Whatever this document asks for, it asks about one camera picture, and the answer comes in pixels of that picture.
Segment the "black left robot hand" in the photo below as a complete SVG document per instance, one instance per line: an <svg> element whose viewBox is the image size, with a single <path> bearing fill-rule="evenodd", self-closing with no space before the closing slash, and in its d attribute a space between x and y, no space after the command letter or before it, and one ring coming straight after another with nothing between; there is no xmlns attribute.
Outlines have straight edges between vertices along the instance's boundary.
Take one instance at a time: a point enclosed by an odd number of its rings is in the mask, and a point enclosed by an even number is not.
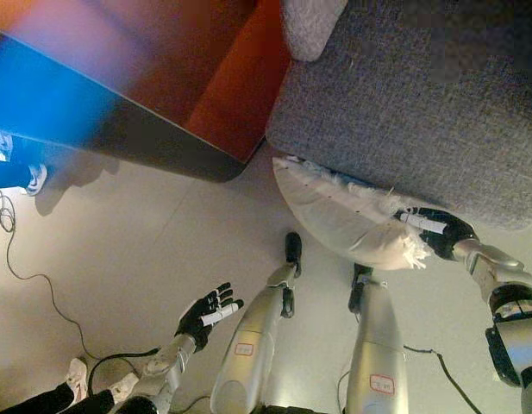
<svg viewBox="0 0 532 414"><path fill-rule="evenodd" d="M187 308L179 319L175 335L190 336L195 342L194 353L200 352L207 345L214 326L233 316L243 306L242 299L234 298L231 284L223 283Z"/></svg>

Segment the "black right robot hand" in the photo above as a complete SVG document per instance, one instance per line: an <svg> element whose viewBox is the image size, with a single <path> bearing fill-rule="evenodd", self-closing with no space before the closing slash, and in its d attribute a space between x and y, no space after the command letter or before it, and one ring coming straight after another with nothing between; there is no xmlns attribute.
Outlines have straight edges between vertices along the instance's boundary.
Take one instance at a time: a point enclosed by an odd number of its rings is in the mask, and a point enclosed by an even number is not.
<svg viewBox="0 0 532 414"><path fill-rule="evenodd" d="M398 210L393 217L420 229L421 240L444 260L457 261L454 255L457 243L479 239L470 224L445 210L410 207Z"/></svg>

